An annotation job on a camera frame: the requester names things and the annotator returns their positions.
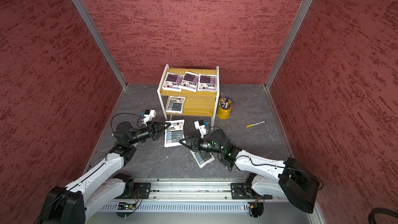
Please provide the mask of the grey-blue coffee bag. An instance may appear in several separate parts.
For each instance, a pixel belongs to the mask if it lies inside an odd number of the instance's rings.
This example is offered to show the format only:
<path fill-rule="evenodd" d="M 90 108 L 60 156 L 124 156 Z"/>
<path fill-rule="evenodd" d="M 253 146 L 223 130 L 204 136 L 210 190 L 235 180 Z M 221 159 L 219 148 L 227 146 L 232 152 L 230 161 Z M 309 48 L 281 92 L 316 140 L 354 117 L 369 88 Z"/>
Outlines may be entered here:
<path fill-rule="evenodd" d="M 176 147 L 181 146 L 180 140 L 184 139 L 184 122 L 185 120 L 172 120 L 167 121 L 170 126 L 165 131 L 164 147 Z"/>
<path fill-rule="evenodd" d="M 212 163 L 215 160 L 212 153 L 209 152 L 191 151 L 191 154 L 199 168 L 204 168 L 207 164 Z"/>
<path fill-rule="evenodd" d="M 165 111 L 172 114 L 182 114 L 186 98 L 183 96 L 170 96 Z"/>

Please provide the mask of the purple coffee bag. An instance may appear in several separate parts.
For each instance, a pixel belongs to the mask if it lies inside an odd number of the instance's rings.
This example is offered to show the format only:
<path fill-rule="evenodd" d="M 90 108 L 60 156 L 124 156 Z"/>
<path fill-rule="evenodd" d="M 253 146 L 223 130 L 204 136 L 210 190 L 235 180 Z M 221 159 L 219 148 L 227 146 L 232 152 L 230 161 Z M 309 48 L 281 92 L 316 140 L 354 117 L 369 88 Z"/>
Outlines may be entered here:
<path fill-rule="evenodd" d="M 180 83 L 180 88 L 190 92 L 196 92 L 199 84 L 199 75 L 192 72 L 185 72 Z"/>
<path fill-rule="evenodd" d="M 162 89 L 167 91 L 181 92 L 180 84 L 183 80 L 183 75 L 167 72 L 165 80 L 162 84 Z"/>
<path fill-rule="evenodd" d="M 198 91 L 217 91 L 217 76 L 199 74 Z"/>

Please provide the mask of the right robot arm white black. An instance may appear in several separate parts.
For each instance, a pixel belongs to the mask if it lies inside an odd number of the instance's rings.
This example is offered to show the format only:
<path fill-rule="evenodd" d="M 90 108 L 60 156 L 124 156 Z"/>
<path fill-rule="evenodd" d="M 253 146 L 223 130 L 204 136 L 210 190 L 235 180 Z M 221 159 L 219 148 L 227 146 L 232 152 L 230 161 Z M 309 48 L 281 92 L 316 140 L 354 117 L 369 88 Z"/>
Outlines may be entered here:
<path fill-rule="evenodd" d="M 179 143 L 191 151 L 216 153 L 227 169 L 248 172 L 246 194 L 249 197 L 280 197 L 305 213 L 313 213 L 323 183 L 296 159 L 272 160 L 256 156 L 232 144 L 222 130 L 215 130 L 208 138 L 195 135 Z"/>

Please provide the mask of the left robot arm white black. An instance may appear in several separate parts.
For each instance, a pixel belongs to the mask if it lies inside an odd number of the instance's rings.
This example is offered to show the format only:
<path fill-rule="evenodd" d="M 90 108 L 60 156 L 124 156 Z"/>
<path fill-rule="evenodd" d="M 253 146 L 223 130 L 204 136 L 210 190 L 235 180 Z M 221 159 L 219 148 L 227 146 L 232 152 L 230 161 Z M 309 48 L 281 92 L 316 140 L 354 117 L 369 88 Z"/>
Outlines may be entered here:
<path fill-rule="evenodd" d="M 84 224 L 111 200 L 133 194 L 133 177 L 119 171 L 133 158 L 138 143 L 157 140 L 170 125 L 148 121 L 134 129 L 128 121 L 118 124 L 116 143 L 104 159 L 75 181 L 50 190 L 35 223 Z"/>

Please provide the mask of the yellow pen cup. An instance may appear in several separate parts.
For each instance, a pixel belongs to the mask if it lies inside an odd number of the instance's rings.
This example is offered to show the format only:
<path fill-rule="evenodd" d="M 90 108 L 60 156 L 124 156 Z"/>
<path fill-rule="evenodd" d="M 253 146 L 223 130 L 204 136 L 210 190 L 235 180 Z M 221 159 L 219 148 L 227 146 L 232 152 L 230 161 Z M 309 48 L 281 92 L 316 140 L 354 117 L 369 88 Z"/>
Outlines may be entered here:
<path fill-rule="evenodd" d="M 228 97 L 221 97 L 218 101 L 217 113 L 216 115 L 221 120 L 226 120 L 231 115 L 231 109 L 235 106 L 236 100 L 231 100 Z"/>

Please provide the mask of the wooden two-tier shelf white frame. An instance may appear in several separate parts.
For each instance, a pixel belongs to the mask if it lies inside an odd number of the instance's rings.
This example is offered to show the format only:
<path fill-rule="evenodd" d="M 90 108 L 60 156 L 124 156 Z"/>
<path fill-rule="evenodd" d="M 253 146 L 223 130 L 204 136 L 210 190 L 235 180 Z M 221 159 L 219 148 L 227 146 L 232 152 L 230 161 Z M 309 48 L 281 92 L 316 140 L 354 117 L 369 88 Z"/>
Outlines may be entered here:
<path fill-rule="evenodd" d="M 217 78 L 216 91 L 191 92 L 188 90 L 182 90 L 180 92 L 176 92 L 176 91 L 164 90 L 162 88 L 168 73 L 182 75 L 186 71 L 195 74 L 216 76 Z M 218 107 L 218 100 L 220 97 L 219 74 L 220 74 L 219 67 L 216 67 L 216 69 L 189 69 L 189 68 L 170 68 L 169 65 L 166 65 L 164 67 L 162 77 L 159 82 L 159 86 L 157 88 L 157 94 L 161 104 L 164 119 L 168 121 L 173 116 L 173 113 L 168 114 L 166 112 L 165 107 L 167 106 L 167 102 L 164 101 L 164 99 L 169 98 L 170 96 L 182 96 L 185 98 L 182 113 L 181 114 L 176 113 L 175 114 L 176 116 L 181 115 L 181 116 L 210 117 L 211 125 L 214 125 L 216 119 L 217 107 Z"/>

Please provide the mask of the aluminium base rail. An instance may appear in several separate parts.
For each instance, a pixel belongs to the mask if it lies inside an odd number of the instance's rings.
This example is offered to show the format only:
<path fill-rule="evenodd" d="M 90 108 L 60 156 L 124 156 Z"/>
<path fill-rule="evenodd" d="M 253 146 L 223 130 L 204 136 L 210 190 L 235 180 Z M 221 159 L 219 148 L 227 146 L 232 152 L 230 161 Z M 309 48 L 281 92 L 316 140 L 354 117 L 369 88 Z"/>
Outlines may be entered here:
<path fill-rule="evenodd" d="M 94 197 L 95 194 L 108 193 L 107 201 L 124 199 L 127 185 L 134 183 L 151 183 L 151 192 L 147 200 L 153 201 L 224 201 L 233 200 L 231 197 L 231 183 L 243 183 L 242 180 L 227 179 L 139 179 L 138 181 L 123 181 L 120 178 L 112 178 L 100 184 L 96 189 L 90 190 L 83 183 L 69 184 L 66 190 L 80 192 L 85 200 Z"/>

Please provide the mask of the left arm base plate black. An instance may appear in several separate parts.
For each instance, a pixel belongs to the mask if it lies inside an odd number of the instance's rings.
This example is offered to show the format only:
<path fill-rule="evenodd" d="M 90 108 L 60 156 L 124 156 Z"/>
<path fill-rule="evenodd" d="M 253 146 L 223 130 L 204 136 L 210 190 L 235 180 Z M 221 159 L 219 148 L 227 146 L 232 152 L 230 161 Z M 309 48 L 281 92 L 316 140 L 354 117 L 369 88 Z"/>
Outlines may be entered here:
<path fill-rule="evenodd" d="M 125 193 L 122 195 L 124 199 L 144 199 L 149 198 L 151 192 L 151 183 L 134 183 L 132 185 L 127 185 Z"/>

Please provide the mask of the yellow handled marker pen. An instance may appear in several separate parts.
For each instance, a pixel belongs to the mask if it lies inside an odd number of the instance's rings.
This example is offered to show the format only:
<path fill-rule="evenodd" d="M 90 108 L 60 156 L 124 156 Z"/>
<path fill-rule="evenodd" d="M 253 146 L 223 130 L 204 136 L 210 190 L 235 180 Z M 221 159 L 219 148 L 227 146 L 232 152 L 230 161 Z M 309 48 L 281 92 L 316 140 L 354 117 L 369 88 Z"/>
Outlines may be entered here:
<path fill-rule="evenodd" d="M 251 128 L 253 126 L 256 126 L 256 125 L 259 125 L 259 124 L 263 124 L 263 123 L 266 123 L 266 120 L 263 120 L 263 121 L 260 121 L 260 122 L 257 122 L 257 123 L 253 123 L 253 124 L 249 124 L 249 125 L 247 125 L 247 128 Z"/>

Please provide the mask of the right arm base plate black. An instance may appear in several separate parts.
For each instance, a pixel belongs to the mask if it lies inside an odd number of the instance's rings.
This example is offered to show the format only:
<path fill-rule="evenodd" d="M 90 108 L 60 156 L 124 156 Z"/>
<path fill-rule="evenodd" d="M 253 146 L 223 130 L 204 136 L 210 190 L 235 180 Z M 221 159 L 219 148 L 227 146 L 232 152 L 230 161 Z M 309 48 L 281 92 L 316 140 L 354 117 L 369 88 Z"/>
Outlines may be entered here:
<path fill-rule="evenodd" d="M 244 183 L 231 183 L 231 197 L 233 200 L 257 200 L 259 195 Z"/>

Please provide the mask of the left corner aluminium post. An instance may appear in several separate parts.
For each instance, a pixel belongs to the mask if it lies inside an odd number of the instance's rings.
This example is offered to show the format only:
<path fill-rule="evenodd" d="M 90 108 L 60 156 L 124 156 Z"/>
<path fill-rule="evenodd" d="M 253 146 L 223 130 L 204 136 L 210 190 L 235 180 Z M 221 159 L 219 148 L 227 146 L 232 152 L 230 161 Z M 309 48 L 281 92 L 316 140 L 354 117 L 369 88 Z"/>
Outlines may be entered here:
<path fill-rule="evenodd" d="M 121 70 L 119 69 L 114 57 L 111 54 L 108 46 L 106 45 L 104 39 L 102 38 L 98 28 L 96 27 L 92 17 L 90 16 L 89 11 L 87 10 L 83 0 L 72 0 L 75 8 L 77 9 L 78 13 L 82 17 L 84 23 L 86 24 L 89 32 L 91 33 L 92 37 L 94 38 L 97 46 L 101 50 L 102 54 L 104 55 L 106 61 L 108 62 L 111 70 L 113 71 L 114 75 L 118 79 L 121 87 L 125 90 L 128 86 L 128 83 L 123 76 Z"/>

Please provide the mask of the corner aluminium post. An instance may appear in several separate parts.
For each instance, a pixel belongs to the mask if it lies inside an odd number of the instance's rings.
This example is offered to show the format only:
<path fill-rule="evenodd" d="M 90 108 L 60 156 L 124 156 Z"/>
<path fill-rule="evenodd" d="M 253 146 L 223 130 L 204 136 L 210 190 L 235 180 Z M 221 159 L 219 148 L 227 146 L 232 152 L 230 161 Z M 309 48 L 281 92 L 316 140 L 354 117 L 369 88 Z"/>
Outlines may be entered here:
<path fill-rule="evenodd" d="M 282 66 L 282 63 L 289 51 L 294 39 L 295 39 L 296 34 L 298 33 L 298 31 L 302 25 L 302 22 L 312 4 L 312 2 L 313 2 L 313 0 L 302 0 L 300 6 L 298 8 L 298 11 L 294 17 L 293 23 L 289 29 L 289 32 L 286 36 L 284 43 L 282 45 L 279 55 L 278 55 L 278 57 L 275 61 L 275 64 L 269 74 L 269 77 L 265 83 L 265 88 L 268 91 L 270 91 L 270 89 L 271 89 L 271 86 L 278 74 L 278 71 Z"/>
<path fill-rule="evenodd" d="M 97 46 L 101 50 L 102 54 L 104 55 L 106 61 L 108 62 L 111 70 L 113 71 L 114 75 L 118 79 L 121 87 L 125 90 L 128 86 L 128 83 L 123 76 L 121 70 L 119 69 L 114 57 L 111 54 L 108 46 L 106 45 L 104 39 L 102 38 L 98 28 L 96 27 L 92 17 L 90 16 L 89 11 L 87 10 L 83 0 L 72 0 L 75 8 L 77 9 L 78 13 L 82 17 L 84 23 L 86 24 L 89 32 L 91 33 L 92 37 L 94 38 Z"/>

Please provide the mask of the right corner aluminium post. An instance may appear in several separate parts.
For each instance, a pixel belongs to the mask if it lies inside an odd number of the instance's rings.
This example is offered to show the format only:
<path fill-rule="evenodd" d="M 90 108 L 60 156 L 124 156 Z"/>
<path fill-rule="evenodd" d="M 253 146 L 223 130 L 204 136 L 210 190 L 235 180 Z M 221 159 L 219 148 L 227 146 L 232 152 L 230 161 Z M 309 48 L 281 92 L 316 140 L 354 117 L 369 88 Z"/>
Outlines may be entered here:
<path fill-rule="evenodd" d="M 298 33 L 298 31 L 302 25 L 302 22 L 312 4 L 312 2 L 313 2 L 313 0 L 302 0 L 300 6 L 298 8 L 298 11 L 294 17 L 293 23 L 289 29 L 289 32 L 286 36 L 284 43 L 282 45 L 279 55 L 278 55 L 278 57 L 275 61 L 275 64 L 269 74 L 269 77 L 265 83 L 265 88 L 268 91 L 270 91 L 270 89 L 271 89 L 271 86 L 278 74 L 278 71 L 282 66 L 282 63 L 289 51 L 294 39 L 295 39 L 296 34 Z"/>

